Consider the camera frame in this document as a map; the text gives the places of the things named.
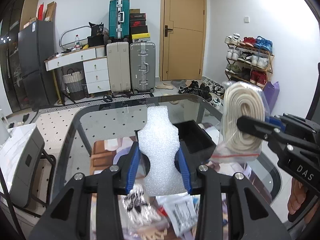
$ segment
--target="coiled white rope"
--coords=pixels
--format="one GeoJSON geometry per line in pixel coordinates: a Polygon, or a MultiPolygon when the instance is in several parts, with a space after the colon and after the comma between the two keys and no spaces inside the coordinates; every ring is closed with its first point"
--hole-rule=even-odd
{"type": "Polygon", "coordinates": [[[262,140],[241,132],[237,127],[237,120],[243,115],[265,120],[265,108],[258,88],[237,82],[227,89],[223,103],[222,135],[226,146],[236,153],[257,151],[262,140]]]}

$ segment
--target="beige suitcase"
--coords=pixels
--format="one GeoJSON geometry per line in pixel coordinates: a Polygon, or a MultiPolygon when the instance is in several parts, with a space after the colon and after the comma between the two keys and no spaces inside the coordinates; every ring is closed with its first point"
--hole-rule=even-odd
{"type": "Polygon", "coordinates": [[[107,61],[111,91],[114,93],[131,90],[129,43],[108,44],[107,61]]]}

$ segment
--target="water bottle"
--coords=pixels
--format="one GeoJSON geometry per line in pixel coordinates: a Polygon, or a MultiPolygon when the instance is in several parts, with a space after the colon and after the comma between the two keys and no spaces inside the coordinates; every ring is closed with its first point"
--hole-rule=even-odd
{"type": "Polygon", "coordinates": [[[79,36],[78,35],[76,35],[75,42],[76,42],[76,50],[80,50],[80,40],[79,40],[79,36]]]}

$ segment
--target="teal suitcase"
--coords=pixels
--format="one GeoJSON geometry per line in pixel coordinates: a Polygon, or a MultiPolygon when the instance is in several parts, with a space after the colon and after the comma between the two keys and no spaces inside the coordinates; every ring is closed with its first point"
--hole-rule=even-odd
{"type": "Polygon", "coordinates": [[[109,43],[112,40],[129,40],[130,1],[111,0],[109,6],[109,43]]]}

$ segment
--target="black and white rug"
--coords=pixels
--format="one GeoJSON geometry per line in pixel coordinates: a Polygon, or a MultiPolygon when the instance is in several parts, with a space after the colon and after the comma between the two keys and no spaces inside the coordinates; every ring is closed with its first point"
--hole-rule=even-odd
{"type": "MultiPolygon", "coordinates": [[[[144,98],[151,98],[151,97],[153,97],[152,93],[144,93],[144,94],[139,94],[139,95],[132,95],[129,98],[128,97],[116,97],[116,98],[113,98],[112,100],[113,100],[113,102],[121,102],[121,101],[126,101],[126,100],[144,99],[144,98]]],[[[33,120],[30,123],[35,123],[41,114],[52,113],[52,112],[56,112],[56,111],[66,110],[66,109],[73,109],[73,108],[77,108],[77,107],[95,106],[95,105],[102,105],[102,104],[107,104],[107,103],[103,99],[97,99],[97,100],[91,100],[91,101],[75,103],[75,104],[70,104],[70,105],[65,105],[65,106],[50,106],[50,107],[46,107],[46,108],[41,108],[38,110],[36,116],[33,118],[33,120]]]]}

